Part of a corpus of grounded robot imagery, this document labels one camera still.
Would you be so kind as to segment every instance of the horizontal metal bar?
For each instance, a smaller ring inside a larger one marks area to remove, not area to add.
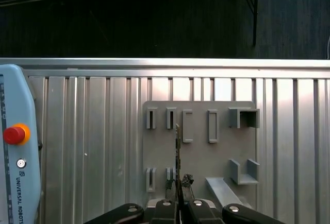
[[[208,78],[309,78],[328,79],[330,71],[283,71],[259,69],[135,69],[135,70],[25,70],[27,76],[64,77],[208,77]]]
[[[0,8],[19,5],[19,4],[33,3],[38,1],[44,1],[44,0],[7,0],[0,2]]]
[[[0,58],[0,64],[17,64],[26,69],[134,69],[134,68],[276,68],[326,70],[329,60],[281,59],[186,59],[186,58]]]

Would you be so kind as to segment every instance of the screw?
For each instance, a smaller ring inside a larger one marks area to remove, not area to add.
[[[239,208],[237,208],[236,206],[230,206],[229,209],[233,212],[238,212]]]
[[[23,169],[26,166],[26,161],[24,159],[18,159],[16,165],[18,168]]]
[[[128,211],[129,212],[135,212],[136,210],[138,210],[135,206],[130,206]]]
[[[194,201],[194,204],[196,206],[202,206],[203,203],[201,201],[199,201],[199,200],[196,200],[196,201]]]

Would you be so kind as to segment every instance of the bracket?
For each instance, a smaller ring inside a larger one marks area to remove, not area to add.
[[[237,185],[246,185],[246,184],[258,184],[258,170],[259,163],[254,160],[247,160],[247,174],[241,174],[241,165],[233,160],[229,160],[230,163],[230,178],[234,180]]]
[[[260,110],[252,108],[229,108],[229,121],[231,128],[259,128]]]

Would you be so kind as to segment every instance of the gray plastic board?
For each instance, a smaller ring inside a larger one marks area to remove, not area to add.
[[[167,168],[175,167],[173,128],[177,123],[181,128],[180,174],[181,178],[184,174],[193,175],[195,198],[216,203],[205,178],[224,177],[234,193],[255,208],[256,185],[237,185],[230,178],[229,160],[240,163],[241,172],[246,174],[247,160],[256,160],[256,129],[231,128],[229,108],[253,110],[255,105],[250,101],[147,101],[144,104],[145,201],[165,197]],[[154,180],[151,178],[149,182],[148,168],[156,169]]]

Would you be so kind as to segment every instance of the corrugated metal wall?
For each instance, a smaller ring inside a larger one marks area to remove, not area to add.
[[[329,80],[30,77],[37,95],[39,223],[78,224],[140,201],[147,100],[252,100],[260,109],[257,210],[330,223]]]

